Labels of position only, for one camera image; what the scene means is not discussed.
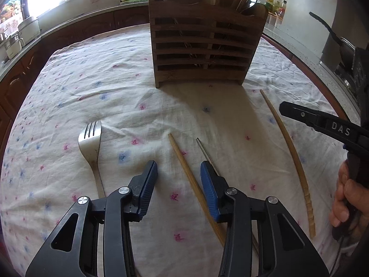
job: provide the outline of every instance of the fork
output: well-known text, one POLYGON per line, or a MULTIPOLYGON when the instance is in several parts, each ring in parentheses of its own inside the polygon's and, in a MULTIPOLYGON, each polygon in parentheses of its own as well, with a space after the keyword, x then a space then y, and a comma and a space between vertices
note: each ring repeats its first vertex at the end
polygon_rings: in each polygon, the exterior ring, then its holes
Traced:
POLYGON ((95 121, 87 124, 78 137, 79 149, 91 166, 95 177, 97 194, 99 198, 105 197, 103 183, 101 182, 100 171, 97 165, 98 152, 101 141, 101 121, 95 121))

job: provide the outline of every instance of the kitchen counter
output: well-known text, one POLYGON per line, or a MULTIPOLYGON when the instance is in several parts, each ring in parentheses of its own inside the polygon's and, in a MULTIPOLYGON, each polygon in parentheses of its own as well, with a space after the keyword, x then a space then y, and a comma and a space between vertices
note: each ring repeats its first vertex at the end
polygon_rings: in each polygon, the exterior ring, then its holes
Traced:
POLYGON ((71 24, 77 23, 79 21, 82 21, 84 19, 96 16, 96 15, 100 15, 106 12, 110 12, 110 11, 115 11, 115 10, 119 10, 119 9, 125 9, 125 8, 131 8, 131 7, 137 7, 137 6, 146 6, 149 5, 149 2, 138 2, 138 3, 130 3, 130 4, 125 4, 125 5, 117 5, 117 6, 113 6, 113 7, 109 7, 109 8, 105 8, 105 9, 101 9, 99 11, 94 11, 85 15, 81 15, 78 16, 72 20, 66 21, 62 24, 59 24, 49 30, 47 30, 44 33, 41 33, 40 36, 38 36, 37 38, 35 38, 32 42, 30 42, 29 44, 27 44, 19 54, 17 54, 13 59, 8 60, 8 62, 2 67, 0 68, 0 82, 1 80, 5 77, 5 75, 10 71, 10 69, 14 66, 14 64, 16 64, 18 62, 18 60, 20 60, 23 55, 25 55, 25 53, 27 53, 33 46, 35 46, 38 42, 40 42, 43 38, 46 38, 47 36, 49 36, 50 34, 53 34, 54 32, 67 27, 71 24))
MULTIPOLYGON (((53 34, 54 32, 64 27, 67 27, 71 24, 74 24, 76 22, 82 21, 84 19, 96 15, 100 15, 110 11, 116 11, 119 9, 146 5, 148 5, 148 2, 117 5, 78 16, 72 20, 66 21, 62 24, 57 25, 56 27, 49 29, 48 31, 42 33, 35 40, 27 44, 15 58, 9 60, 0 69, 0 81, 5 77, 5 75, 10 71, 10 69, 25 55, 25 53, 27 53, 33 46, 35 46, 42 39, 53 34)), ((337 77, 335 77, 335 75, 332 72, 329 72, 329 70, 325 66, 322 66, 322 64, 320 63, 320 59, 313 52, 311 52, 309 49, 307 49, 305 46, 303 46, 301 43, 296 41, 291 36, 287 35, 283 31, 279 30, 278 28, 270 24, 265 25, 263 33, 272 38, 273 40, 275 40, 276 42, 278 42, 279 44, 281 44, 282 46, 284 46, 286 49, 291 51, 291 53, 296 55, 297 58, 299 58, 302 62, 304 62, 331 91, 331 93, 337 99, 341 107, 344 109, 349 119, 355 124, 360 124, 360 115, 357 108, 357 104, 355 103, 351 95, 348 93, 347 89, 344 88, 340 80, 338 80, 337 77)))
POLYGON ((331 91, 350 121, 360 125, 360 114, 357 103, 341 81, 325 65, 322 65, 320 59, 312 51, 285 32, 268 23, 265 25, 263 33, 291 51, 291 53, 304 62, 331 91))

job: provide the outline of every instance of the table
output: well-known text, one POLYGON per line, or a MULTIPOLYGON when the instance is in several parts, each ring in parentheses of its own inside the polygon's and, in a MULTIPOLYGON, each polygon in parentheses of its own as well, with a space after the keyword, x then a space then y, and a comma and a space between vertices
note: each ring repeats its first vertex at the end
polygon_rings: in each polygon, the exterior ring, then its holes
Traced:
MULTIPOLYGON (((18 113, 1 171, 1 223, 15 269, 25 274, 78 197, 97 198, 77 138, 98 119, 103 128, 99 167, 107 195, 141 174, 148 160, 158 164, 148 213, 131 224, 141 276, 210 277, 220 266, 223 248, 170 146, 170 132, 199 184, 204 157, 196 137, 230 186, 258 199, 278 197, 309 234, 295 166, 260 88, 275 108, 285 100, 334 114, 314 84, 264 39, 242 86, 175 83, 156 89, 148 24, 56 51, 18 113)), ((328 213, 346 152, 334 139, 283 121, 309 183, 317 228, 312 242, 330 267, 338 244, 330 236, 328 213)), ((102 276, 101 263, 99 272, 102 276)))

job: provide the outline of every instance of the silver bolt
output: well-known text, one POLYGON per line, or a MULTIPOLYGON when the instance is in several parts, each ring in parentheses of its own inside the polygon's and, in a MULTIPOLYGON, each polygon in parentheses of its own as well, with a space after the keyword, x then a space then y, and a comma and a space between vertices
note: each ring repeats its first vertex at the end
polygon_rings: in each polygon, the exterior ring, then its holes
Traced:
POLYGON ((226 192, 227 192, 227 194, 233 196, 237 193, 237 190, 235 188, 228 188, 226 192))
POLYGON ((83 197, 80 197, 79 199, 78 199, 78 204, 85 204, 85 203, 87 203, 88 202, 88 198, 87 197, 85 197, 85 196, 83 196, 83 197))
POLYGON ((268 197, 268 202, 272 203, 272 204, 277 204, 278 199, 276 197, 270 196, 270 197, 268 197))
POLYGON ((119 193, 121 193, 122 195, 124 195, 125 193, 129 193, 130 192, 130 188, 129 187, 121 187, 118 190, 119 193))

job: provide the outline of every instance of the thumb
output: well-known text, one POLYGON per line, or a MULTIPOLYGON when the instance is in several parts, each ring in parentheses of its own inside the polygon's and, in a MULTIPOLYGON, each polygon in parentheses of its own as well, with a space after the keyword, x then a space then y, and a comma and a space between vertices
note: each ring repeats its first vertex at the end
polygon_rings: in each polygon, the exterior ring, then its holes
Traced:
POLYGON ((369 190, 352 179, 345 184, 344 194, 348 202, 363 214, 369 214, 369 190))

